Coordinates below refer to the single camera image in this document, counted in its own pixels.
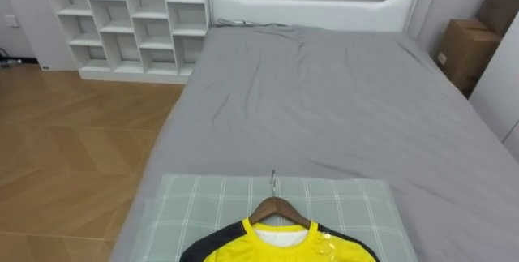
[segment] gray bed sheet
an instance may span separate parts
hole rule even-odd
[[[163,173],[272,168],[387,180],[419,261],[519,260],[519,165],[411,39],[266,26],[208,32],[112,261]]]

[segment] wooden floor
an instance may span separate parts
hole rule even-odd
[[[107,261],[182,88],[0,70],[0,260]]]

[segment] yellow jersey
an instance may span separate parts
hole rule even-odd
[[[249,219],[228,225],[185,250],[180,262],[380,262],[355,238],[312,222],[300,225],[251,225]]]

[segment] bed frame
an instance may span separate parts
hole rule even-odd
[[[406,32],[417,0],[210,0],[219,19],[338,31]]]

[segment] plaid fabric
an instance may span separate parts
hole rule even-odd
[[[249,216],[272,195],[270,178],[163,176],[147,200],[133,261],[178,261],[195,241]],[[277,195],[303,216],[363,241],[383,262],[416,262],[388,184],[377,180],[279,178]],[[289,222],[273,217],[265,223]]]

